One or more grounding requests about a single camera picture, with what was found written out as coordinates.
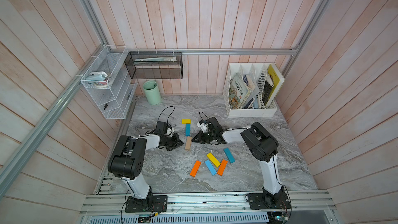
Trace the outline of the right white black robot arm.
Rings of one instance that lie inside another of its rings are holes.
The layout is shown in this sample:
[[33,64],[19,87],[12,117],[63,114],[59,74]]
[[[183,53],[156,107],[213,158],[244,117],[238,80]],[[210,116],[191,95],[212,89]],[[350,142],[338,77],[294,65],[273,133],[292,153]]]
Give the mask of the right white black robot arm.
[[207,132],[202,130],[192,139],[194,143],[218,144],[245,143],[251,154],[259,161],[263,176],[263,191],[275,196],[282,192],[277,169],[278,141],[259,122],[248,127],[222,129],[220,125],[207,123]]

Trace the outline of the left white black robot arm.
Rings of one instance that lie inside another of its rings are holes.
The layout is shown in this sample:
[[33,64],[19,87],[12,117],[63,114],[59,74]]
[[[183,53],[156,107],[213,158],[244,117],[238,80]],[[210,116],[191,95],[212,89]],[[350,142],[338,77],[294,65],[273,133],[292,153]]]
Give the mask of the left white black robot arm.
[[146,183],[142,169],[147,150],[163,149],[172,151],[183,145],[179,135],[171,136],[146,134],[143,136],[123,135],[119,138],[109,159],[107,170],[115,177],[121,178],[137,200],[149,198],[151,187]]

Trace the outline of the short yellow block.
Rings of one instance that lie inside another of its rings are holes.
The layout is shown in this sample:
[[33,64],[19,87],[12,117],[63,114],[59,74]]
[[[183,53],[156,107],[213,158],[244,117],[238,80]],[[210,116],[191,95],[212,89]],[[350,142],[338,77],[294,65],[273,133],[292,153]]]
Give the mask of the short yellow block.
[[190,123],[191,123],[191,120],[190,120],[190,119],[182,119],[182,120],[181,120],[181,123],[182,123],[182,124],[190,124]]

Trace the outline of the long yellow block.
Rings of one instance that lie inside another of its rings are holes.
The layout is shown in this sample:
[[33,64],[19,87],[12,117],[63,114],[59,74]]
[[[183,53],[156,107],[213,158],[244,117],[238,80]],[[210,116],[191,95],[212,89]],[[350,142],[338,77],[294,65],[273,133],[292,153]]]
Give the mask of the long yellow block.
[[211,153],[209,152],[207,154],[208,159],[210,160],[210,162],[215,166],[215,167],[219,167],[221,165],[221,163],[219,162],[219,160]]

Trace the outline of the natural wood block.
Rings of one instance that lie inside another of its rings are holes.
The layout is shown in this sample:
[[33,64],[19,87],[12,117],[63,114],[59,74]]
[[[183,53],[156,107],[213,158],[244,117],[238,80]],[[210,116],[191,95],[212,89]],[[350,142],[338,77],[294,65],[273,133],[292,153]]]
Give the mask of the natural wood block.
[[186,140],[185,150],[190,150],[191,149],[191,144],[192,144],[192,137],[188,136],[187,140]]

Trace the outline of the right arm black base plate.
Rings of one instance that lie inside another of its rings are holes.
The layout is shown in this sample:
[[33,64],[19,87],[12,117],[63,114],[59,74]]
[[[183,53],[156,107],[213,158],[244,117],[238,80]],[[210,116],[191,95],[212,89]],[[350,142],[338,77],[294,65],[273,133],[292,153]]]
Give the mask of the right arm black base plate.
[[250,209],[290,209],[291,202],[288,195],[284,192],[281,194],[256,193],[246,194],[246,200],[250,205]]

